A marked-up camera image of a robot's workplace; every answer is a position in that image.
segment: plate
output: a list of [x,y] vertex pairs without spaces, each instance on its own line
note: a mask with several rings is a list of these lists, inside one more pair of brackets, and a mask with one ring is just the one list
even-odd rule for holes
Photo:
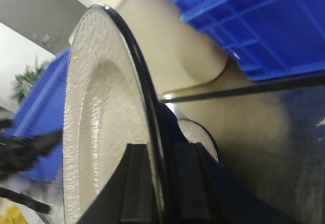
[[173,207],[168,149],[158,102],[140,49],[122,18],[93,5],[74,37],[63,127],[67,224],[75,223],[110,179],[126,144],[147,144],[157,207]]

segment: beige plastic surface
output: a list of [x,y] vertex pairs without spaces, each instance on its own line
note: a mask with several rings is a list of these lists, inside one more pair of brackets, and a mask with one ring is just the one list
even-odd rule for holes
[[66,224],[89,207],[127,143],[147,143],[145,111],[125,40],[110,19],[84,17],[70,58],[63,128]]
[[207,83],[228,55],[208,36],[179,20],[170,0],[96,0],[125,19],[143,52],[157,92]]
[[178,119],[178,125],[183,135],[190,143],[202,143],[210,155],[219,162],[217,152],[210,136],[200,125],[187,119]]

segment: blue plastic crate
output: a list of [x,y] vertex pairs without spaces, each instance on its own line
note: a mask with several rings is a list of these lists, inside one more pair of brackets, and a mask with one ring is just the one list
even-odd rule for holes
[[325,70],[325,0],[172,0],[251,80]]
[[[42,73],[14,115],[13,127],[3,132],[4,137],[33,137],[63,127],[69,57],[70,48],[67,48]],[[61,164],[62,143],[59,143],[48,156],[39,156],[35,167],[22,175],[38,181],[52,181]]]

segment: yellow object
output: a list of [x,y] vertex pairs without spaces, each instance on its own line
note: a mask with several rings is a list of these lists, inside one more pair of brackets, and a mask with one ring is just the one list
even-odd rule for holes
[[7,209],[7,215],[0,215],[0,224],[27,224],[18,206],[13,204]]

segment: wall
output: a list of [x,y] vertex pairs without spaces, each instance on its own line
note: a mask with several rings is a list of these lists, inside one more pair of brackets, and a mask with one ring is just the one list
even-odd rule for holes
[[0,22],[56,54],[86,10],[77,0],[0,0]]
[[36,56],[40,62],[55,56],[3,23],[0,23],[0,34],[0,60],[5,64],[0,69],[0,106],[15,111],[18,105],[10,100],[15,74],[23,73],[26,65],[34,66]]

